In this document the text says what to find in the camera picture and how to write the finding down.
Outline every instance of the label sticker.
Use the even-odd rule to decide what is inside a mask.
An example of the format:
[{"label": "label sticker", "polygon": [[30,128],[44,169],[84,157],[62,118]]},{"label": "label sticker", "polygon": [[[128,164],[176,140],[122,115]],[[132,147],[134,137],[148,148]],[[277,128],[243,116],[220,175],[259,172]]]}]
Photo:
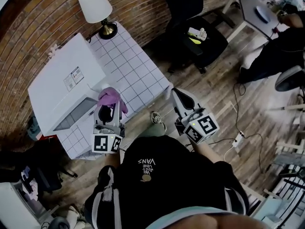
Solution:
[{"label": "label sticker", "polygon": [[84,78],[79,67],[76,67],[76,69],[72,71],[71,75],[76,84]]},{"label": "label sticker", "polygon": [[83,78],[80,68],[76,67],[63,81],[68,91],[71,91]]},{"label": "label sticker", "polygon": [[75,81],[73,80],[72,75],[70,74],[63,81],[65,82],[68,91],[71,91],[73,87],[76,86]]}]

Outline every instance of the table lamp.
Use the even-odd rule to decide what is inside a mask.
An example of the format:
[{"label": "table lamp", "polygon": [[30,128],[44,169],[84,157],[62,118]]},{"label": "table lamp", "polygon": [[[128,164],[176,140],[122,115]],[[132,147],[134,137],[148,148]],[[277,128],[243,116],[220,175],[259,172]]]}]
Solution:
[{"label": "table lamp", "polygon": [[81,10],[88,23],[101,22],[99,35],[102,39],[110,39],[116,35],[118,28],[114,23],[109,23],[107,17],[112,12],[112,6],[108,0],[78,0]]}]

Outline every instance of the pink cloth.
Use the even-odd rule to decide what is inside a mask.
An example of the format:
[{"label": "pink cloth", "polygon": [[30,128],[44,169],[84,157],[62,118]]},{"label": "pink cloth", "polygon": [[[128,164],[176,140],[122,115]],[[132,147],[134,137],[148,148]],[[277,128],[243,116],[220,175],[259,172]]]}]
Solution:
[{"label": "pink cloth", "polygon": [[124,114],[128,113],[128,108],[122,100],[120,94],[113,87],[108,87],[102,90],[102,92],[100,93],[97,106],[105,105],[110,108],[113,108],[113,105],[118,103],[119,101],[122,112]]}]

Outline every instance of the yellow object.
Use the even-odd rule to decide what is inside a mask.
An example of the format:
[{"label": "yellow object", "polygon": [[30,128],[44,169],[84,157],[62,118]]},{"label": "yellow object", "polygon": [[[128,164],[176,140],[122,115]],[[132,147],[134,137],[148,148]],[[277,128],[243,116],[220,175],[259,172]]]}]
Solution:
[{"label": "yellow object", "polygon": [[196,39],[193,39],[193,38],[190,38],[192,41],[193,41],[193,43],[195,43],[195,44],[201,44],[201,41],[199,41],[199,40],[196,40]]}]

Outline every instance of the white box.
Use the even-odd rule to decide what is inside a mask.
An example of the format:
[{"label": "white box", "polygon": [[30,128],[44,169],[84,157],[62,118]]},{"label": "white box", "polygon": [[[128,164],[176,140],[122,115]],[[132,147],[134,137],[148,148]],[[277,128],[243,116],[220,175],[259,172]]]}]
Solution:
[{"label": "white box", "polygon": [[116,154],[119,151],[122,137],[116,134],[92,134],[91,150],[99,154]]},{"label": "white box", "polygon": [[88,118],[105,76],[80,33],[57,50],[28,88],[43,135],[63,133]]},{"label": "white box", "polygon": [[212,113],[190,121],[184,129],[184,133],[195,143],[203,142],[211,138],[219,130],[219,125]]}]

